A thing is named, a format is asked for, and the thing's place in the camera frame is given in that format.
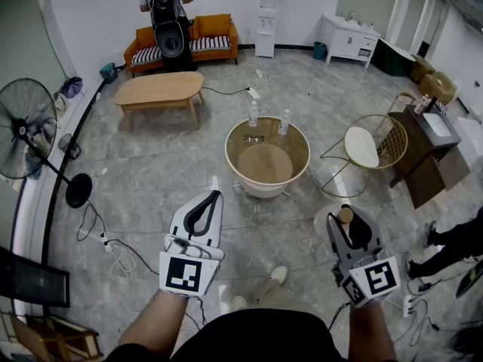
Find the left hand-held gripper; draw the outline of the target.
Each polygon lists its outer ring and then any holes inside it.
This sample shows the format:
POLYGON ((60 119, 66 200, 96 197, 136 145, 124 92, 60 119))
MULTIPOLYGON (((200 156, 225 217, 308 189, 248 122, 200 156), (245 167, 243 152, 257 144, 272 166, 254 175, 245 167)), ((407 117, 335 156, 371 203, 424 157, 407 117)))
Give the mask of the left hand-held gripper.
POLYGON ((159 289, 186 297, 203 297, 224 259, 218 248, 223 217, 220 191, 204 192, 178 208, 159 254, 159 289), (185 238, 207 238, 207 245, 185 238))

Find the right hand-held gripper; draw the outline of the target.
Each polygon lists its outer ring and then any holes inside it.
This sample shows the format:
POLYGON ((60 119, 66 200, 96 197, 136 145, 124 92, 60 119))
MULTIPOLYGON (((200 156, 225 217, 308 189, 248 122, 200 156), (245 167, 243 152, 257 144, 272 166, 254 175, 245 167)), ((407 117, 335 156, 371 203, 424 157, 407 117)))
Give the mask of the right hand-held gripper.
MULTIPOLYGON (((352 250, 368 251, 373 239, 375 246, 381 244, 380 229, 365 211, 349 204, 342 204, 343 209, 352 211, 347 229, 332 212, 326 219, 333 251, 341 262, 351 260, 352 250)), ((332 272, 337 286, 343 289, 354 308, 384 299, 401 286, 396 258, 388 256, 385 250, 364 256, 351 265, 340 263, 332 272)))

